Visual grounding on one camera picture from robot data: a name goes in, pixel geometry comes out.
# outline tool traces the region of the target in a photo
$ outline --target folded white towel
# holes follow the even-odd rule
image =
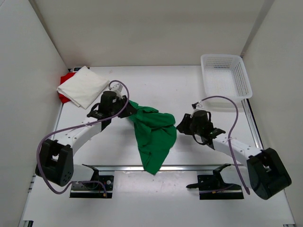
[[[82,106],[87,109],[108,83],[108,79],[84,66],[73,77],[61,84],[57,91],[69,98],[77,107]]]

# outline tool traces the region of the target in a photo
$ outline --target green fabric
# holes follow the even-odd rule
[[[152,107],[129,102],[138,110],[129,119],[134,122],[143,167],[147,172],[156,174],[176,141],[175,118],[169,113],[159,113]]]

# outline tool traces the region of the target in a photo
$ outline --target perforated basket bottom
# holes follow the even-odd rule
[[[205,70],[205,83],[208,96],[239,96],[230,70]]]

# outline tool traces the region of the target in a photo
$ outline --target white wall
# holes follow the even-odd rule
[[[67,68],[27,0],[0,1],[0,226],[18,226]]]
[[[244,56],[262,141],[279,153],[293,181],[286,195],[298,226],[303,226],[302,9],[302,0],[276,0]]]
[[[197,65],[240,55],[264,0],[31,0],[68,67]]]

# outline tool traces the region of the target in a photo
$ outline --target basket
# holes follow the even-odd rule
[[[250,81],[240,56],[204,54],[201,56],[201,66],[207,96],[225,96],[234,102],[252,97]],[[214,100],[226,103],[223,99]]]

